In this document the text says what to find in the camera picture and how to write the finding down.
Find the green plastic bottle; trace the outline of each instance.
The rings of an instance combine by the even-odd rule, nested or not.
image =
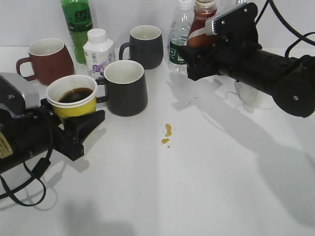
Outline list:
[[[61,3],[77,62],[86,64],[83,46],[88,41],[88,31],[93,28],[89,1],[61,0]]]

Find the black cable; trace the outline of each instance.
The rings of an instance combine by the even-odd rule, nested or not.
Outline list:
[[[312,35],[312,34],[315,34],[315,32],[309,32],[309,33],[307,33],[307,34],[305,34],[305,35],[303,35],[303,36],[304,36],[304,37],[308,37],[308,36],[310,36],[310,35]],[[286,52],[285,52],[285,58],[289,58],[289,55],[290,55],[291,50],[292,50],[296,45],[298,45],[301,41],[302,41],[301,39],[298,39],[298,40],[296,40],[294,43],[292,43],[292,44],[290,45],[290,47],[288,47],[288,49],[287,49]]]
[[[277,7],[275,6],[275,3],[273,0],[267,0],[272,8],[272,10],[274,11],[275,15],[277,16],[277,18],[280,20],[280,22],[295,36],[297,36],[300,40],[311,44],[313,46],[315,46],[315,42],[308,39],[307,37],[301,35],[298,31],[296,31],[284,18],[283,16],[280,14],[280,12],[278,11]]]
[[[267,6],[268,6],[268,4],[269,4],[269,2],[268,2],[268,1],[266,1],[266,3],[265,3],[265,5],[264,5],[264,7],[262,8],[262,10],[261,10],[261,12],[260,12],[259,16],[257,17],[257,20],[255,21],[255,25],[257,25],[257,24],[258,24],[258,22],[260,21],[260,19],[261,19],[262,15],[265,13],[266,8],[267,8]]]
[[[4,198],[9,197],[9,198],[11,198],[12,201],[14,201],[15,203],[17,203],[21,206],[24,206],[24,207],[36,206],[36,205],[40,204],[46,196],[46,191],[47,191],[46,186],[40,178],[50,165],[49,159],[50,159],[51,154],[53,152],[53,146],[54,146],[54,144],[53,144],[53,130],[52,130],[52,124],[51,124],[50,118],[48,117],[48,115],[46,115],[45,111],[41,110],[41,108],[36,109],[36,111],[40,111],[40,113],[45,117],[46,122],[48,124],[49,145],[48,145],[48,150],[47,150],[45,158],[41,158],[40,161],[36,164],[36,166],[34,167],[34,169],[32,171],[27,167],[27,165],[25,164],[25,161],[24,161],[23,162],[24,168],[30,174],[31,178],[29,178],[26,182],[24,182],[19,187],[15,188],[13,190],[11,190],[8,187],[4,178],[0,175],[0,181],[3,185],[4,190],[6,191],[5,194],[0,195],[0,199],[4,199]],[[27,187],[35,179],[38,180],[42,184],[43,190],[44,190],[43,195],[37,203],[28,205],[28,204],[21,202],[14,194],[19,192],[20,190],[24,189],[25,187]]]

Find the screw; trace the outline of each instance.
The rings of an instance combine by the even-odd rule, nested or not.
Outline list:
[[[14,101],[14,99],[15,99],[14,94],[8,95],[8,99],[9,99],[10,101]]]

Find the black mug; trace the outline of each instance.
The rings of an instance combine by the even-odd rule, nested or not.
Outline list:
[[[157,68],[163,60],[164,48],[161,30],[155,26],[137,26],[130,32],[130,42],[120,47],[119,60],[130,47],[130,59],[140,63],[145,70]]]
[[[144,68],[132,60],[119,60],[104,70],[104,78],[97,79],[105,85],[106,96],[97,103],[107,102],[108,110],[118,116],[130,117],[141,113],[148,104]]]

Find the bottle cap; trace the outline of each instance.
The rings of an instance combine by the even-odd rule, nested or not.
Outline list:
[[[191,10],[195,6],[195,0],[178,0],[178,8],[180,10]]]
[[[197,0],[196,2],[199,6],[214,6],[217,3],[217,0]]]
[[[88,39],[91,43],[105,43],[107,41],[106,31],[103,29],[91,29],[88,32]]]

